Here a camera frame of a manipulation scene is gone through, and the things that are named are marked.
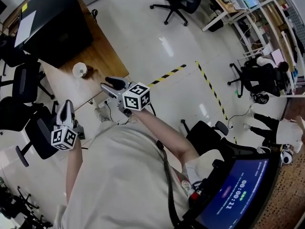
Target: floor marking tape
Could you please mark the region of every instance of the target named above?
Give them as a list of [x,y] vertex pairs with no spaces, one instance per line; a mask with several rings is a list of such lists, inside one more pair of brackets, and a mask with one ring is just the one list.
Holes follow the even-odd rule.
[[185,68],[185,67],[186,67],[186,64],[181,65],[180,67],[178,67],[178,68],[172,70],[171,72],[168,72],[167,74],[165,74],[164,76],[162,76],[162,77],[159,78],[158,80],[155,80],[154,82],[150,83],[148,86],[149,86],[149,87],[152,87],[152,86],[156,85],[157,83],[159,83],[159,82],[165,80],[165,79],[166,79],[167,77],[169,77],[170,75],[176,73],[176,72],[179,71],[179,70],[182,70],[182,69]]
[[200,64],[198,63],[198,61],[195,61],[195,62],[196,62],[196,64],[197,64],[199,70],[201,71],[203,77],[205,78],[206,82],[209,84],[209,87],[210,87],[210,89],[211,89],[211,91],[212,91],[214,97],[217,99],[217,102],[218,102],[218,104],[219,104],[219,106],[220,106],[221,112],[223,113],[225,120],[228,120],[228,117],[227,117],[227,115],[226,115],[225,112],[224,112],[224,107],[223,107],[223,105],[221,104],[221,102],[220,102],[220,100],[219,100],[219,98],[218,98],[218,96],[217,96],[217,93],[215,92],[214,88],[212,87],[211,82],[209,81],[208,77],[207,77],[206,74],[204,73],[204,71],[203,71],[203,69],[201,68],[201,66],[200,66]]

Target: white shirt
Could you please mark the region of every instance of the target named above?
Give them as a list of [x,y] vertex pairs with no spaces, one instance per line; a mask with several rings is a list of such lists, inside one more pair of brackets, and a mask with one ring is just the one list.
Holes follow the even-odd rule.
[[[154,140],[131,126],[114,126],[96,137],[67,208],[56,216],[55,229],[173,228],[163,154]],[[190,162],[195,169],[196,160]],[[182,219],[188,196],[173,169],[172,177],[175,207]]]
[[282,120],[278,124],[276,132],[276,143],[290,144],[294,147],[295,152],[299,152],[302,146],[303,131],[297,123]]
[[258,57],[256,59],[256,63],[259,65],[259,66],[264,66],[265,64],[272,64],[273,68],[277,68],[277,65],[275,64],[275,62],[271,59],[266,59],[266,58],[263,58],[263,57]]

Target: black and white marker cube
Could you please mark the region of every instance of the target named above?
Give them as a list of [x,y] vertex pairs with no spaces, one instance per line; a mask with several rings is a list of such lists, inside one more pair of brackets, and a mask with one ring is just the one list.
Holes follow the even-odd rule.
[[74,148],[77,133],[64,126],[61,129],[52,131],[51,145],[61,151]]
[[150,104],[150,88],[142,83],[137,83],[132,88],[122,94],[124,108],[132,110],[142,110]]

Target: black hair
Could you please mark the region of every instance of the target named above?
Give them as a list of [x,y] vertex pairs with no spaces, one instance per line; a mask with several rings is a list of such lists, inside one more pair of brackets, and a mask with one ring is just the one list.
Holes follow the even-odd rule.
[[280,62],[279,65],[277,66],[281,71],[287,72],[289,69],[289,65],[287,62]]

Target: paper cup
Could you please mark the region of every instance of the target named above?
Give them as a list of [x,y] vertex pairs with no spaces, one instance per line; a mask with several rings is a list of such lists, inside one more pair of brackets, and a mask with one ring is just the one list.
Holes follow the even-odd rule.
[[77,63],[76,65],[74,65],[73,67],[73,75],[75,77],[84,77],[87,73],[88,69],[87,66],[84,63]]

